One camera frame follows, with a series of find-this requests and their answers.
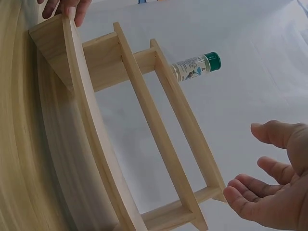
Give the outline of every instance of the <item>wooden support bracket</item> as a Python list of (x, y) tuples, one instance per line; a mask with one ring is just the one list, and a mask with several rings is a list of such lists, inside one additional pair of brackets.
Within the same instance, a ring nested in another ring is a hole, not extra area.
[[(30, 30), (37, 48), (65, 86), (74, 92), (92, 155), (120, 221), (115, 231), (167, 231), (186, 223), (207, 230), (199, 204), (225, 202), (225, 184), (191, 108), (158, 43), (133, 54), (119, 23), (114, 32), (81, 43), (73, 20), (62, 15)], [(192, 149), (207, 186), (193, 192), (143, 79), (155, 71)], [(129, 80), (136, 93), (179, 200), (140, 214), (108, 139), (94, 92)]]

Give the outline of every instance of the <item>wooden shelf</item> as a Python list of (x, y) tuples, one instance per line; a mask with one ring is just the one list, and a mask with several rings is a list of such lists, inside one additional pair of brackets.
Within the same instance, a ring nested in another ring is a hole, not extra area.
[[(225, 201), (225, 185), (201, 129), (158, 46), (133, 54), (119, 23), (114, 32), (81, 43), (74, 21), (56, 16), (30, 30), (36, 46), (73, 92), (91, 154), (119, 219), (115, 230), (167, 231), (186, 223), (208, 229), (199, 203)], [(155, 71), (182, 127), (207, 187), (193, 192), (142, 74)], [(122, 81), (133, 86), (179, 200), (140, 214), (104, 127), (94, 92)]]

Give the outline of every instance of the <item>curved wooden board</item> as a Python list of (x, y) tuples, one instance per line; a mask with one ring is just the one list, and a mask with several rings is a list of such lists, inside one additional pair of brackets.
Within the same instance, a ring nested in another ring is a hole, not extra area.
[(147, 231), (108, 139), (75, 23), (62, 20), (75, 99), (102, 182), (124, 230)]

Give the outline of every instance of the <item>finger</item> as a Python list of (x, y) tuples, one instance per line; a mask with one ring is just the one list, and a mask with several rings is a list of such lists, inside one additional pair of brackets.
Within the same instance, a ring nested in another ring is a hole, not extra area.
[(244, 186), (246, 186), (256, 196), (261, 197), (261, 198), (274, 195), (278, 190), (280, 190), (283, 187), (282, 185), (266, 184), (246, 174), (240, 174), (235, 179), (239, 180)]
[(79, 4), (79, 0), (65, 0), (63, 1), (64, 13), (70, 19), (75, 19), (76, 8)]
[(252, 124), (251, 132), (261, 142), (286, 148), (292, 167), (298, 176), (308, 173), (308, 126), (270, 121)]
[(81, 26), (92, 0), (81, 0), (76, 9), (75, 24)]
[(51, 17), (54, 9), (56, 8), (59, 0), (48, 0), (46, 6), (43, 10), (42, 16), (44, 19), (48, 19)]
[(231, 180), (228, 186), (234, 187), (247, 201), (258, 202), (260, 200), (260, 197), (255, 195), (237, 179)]
[(230, 207), (243, 219), (255, 220), (254, 207), (256, 203), (249, 202), (234, 187), (227, 187), (223, 191)]
[(285, 149), (294, 128), (292, 124), (272, 120), (263, 125), (252, 124), (251, 132), (259, 141)]
[(62, 13), (62, 8), (63, 8), (63, 5), (60, 3), (54, 13), (54, 15), (58, 15), (58, 14), (61, 14)]
[(266, 156), (261, 157), (257, 164), (281, 185), (290, 183), (295, 174), (291, 165), (283, 164)]

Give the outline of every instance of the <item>wooden slat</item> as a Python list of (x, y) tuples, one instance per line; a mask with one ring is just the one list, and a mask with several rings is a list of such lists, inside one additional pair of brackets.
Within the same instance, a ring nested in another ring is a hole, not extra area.
[(222, 193), (225, 183), (198, 122), (155, 39), (151, 40), (151, 47), (154, 47), (157, 52), (156, 74), (182, 127), (206, 184), (211, 187), (220, 187), (221, 194), (216, 199), (225, 202)]
[(154, 219), (145, 219), (144, 222), (149, 231), (168, 231), (192, 222), (194, 219), (195, 216), (191, 211), (180, 206), (167, 213), (158, 213)]
[[(149, 48), (134, 54), (143, 74), (154, 71), (155, 55), (156, 51), (154, 48)], [(122, 61), (99, 66), (89, 66), (89, 72), (95, 92), (128, 80), (127, 72)]]
[(201, 204), (211, 198), (215, 198), (221, 193), (220, 187), (205, 187), (194, 193), (197, 202)]
[(174, 150), (166, 128), (159, 116), (150, 92), (143, 79), (138, 63), (128, 45), (125, 35), (119, 23), (114, 23), (115, 32), (118, 34), (122, 50), (123, 63), (128, 77), (136, 93), (139, 104), (143, 110), (149, 128), (152, 132), (158, 150), (163, 158), (168, 173), (185, 208), (192, 211), (196, 216), (194, 225), (199, 230), (207, 230), (207, 224), (196, 201), (187, 177), (181, 166), (179, 158)]
[(67, 58), (81, 119), (111, 204), (125, 230), (146, 231), (110, 144), (73, 20), (63, 17)]
[[(59, 29), (61, 23), (61, 15), (57, 15), (32, 28), (30, 35), (61, 81), (72, 90), (64, 35)], [(52, 34), (42, 33), (46, 30), (52, 31)], [(85, 42), (82, 46), (95, 92), (128, 80), (116, 32)], [(154, 48), (135, 53), (143, 74), (154, 71), (155, 55)]]
[[(194, 193), (197, 202), (200, 204), (209, 200), (221, 192), (219, 187), (205, 187)], [(171, 230), (195, 219), (193, 213), (183, 210), (180, 200), (174, 201), (168, 205), (159, 207), (152, 211), (142, 214), (142, 219), (145, 222), (148, 230), (166, 231)], [(114, 231), (121, 231), (120, 225)]]

